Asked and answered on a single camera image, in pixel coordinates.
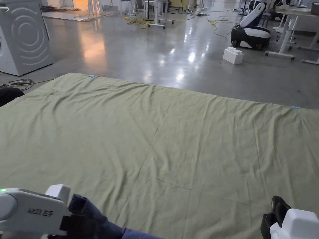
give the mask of white block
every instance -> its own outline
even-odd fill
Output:
[[[233,47],[228,47],[227,49],[225,49],[223,56],[226,61],[229,61],[233,64],[240,64],[243,57],[244,54],[242,53],[242,51],[236,50],[236,48]]]

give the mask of black wheel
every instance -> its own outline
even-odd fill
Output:
[[[258,50],[258,51],[261,51],[262,48],[263,48],[263,45],[259,43],[259,44],[257,45],[257,50]]]
[[[240,45],[240,41],[233,40],[233,47],[238,47]]]

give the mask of washing machine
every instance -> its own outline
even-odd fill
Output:
[[[21,76],[53,64],[38,0],[0,0],[0,71]]]

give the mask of polished gray floor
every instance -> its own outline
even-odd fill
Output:
[[[219,0],[205,4],[211,11],[222,11],[236,8],[238,3]],[[210,16],[175,21],[165,30],[156,26],[142,29],[144,26],[128,25],[119,14],[84,23],[46,18],[56,63],[20,78],[37,82],[78,72],[319,109],[319,66],[301,63],[304,58],[318,59],[319,53],[293,49],[296,60],[291,62],[243,49],[243,63],[233,65],[223,60],[230,35],[228,39],[215,35],[216,28],[207,19],[238,14],[230,11],[206,13]],[[188,19],[190,15],[176,13],[169,14],[169,18]],[[235,23],[240,20],[228,19]],[[225,36],[233,26],[232,23],[218,23],[216,33]],[[312,39],[298,36],[296,40],[298,44],[308,45]],[[278,46],[271,44],[270,50],[278,50]],[[0,83],[13,79],[19,78],[0,75]]]

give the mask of blue sleeve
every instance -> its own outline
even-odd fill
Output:
[[[74,194],[71,199],[69,211],[86,216],[96,222],[94,238],[86,239],[158,239],[158,237],[128,228],[121,228],[111,223],[93,203],[77,194]]]

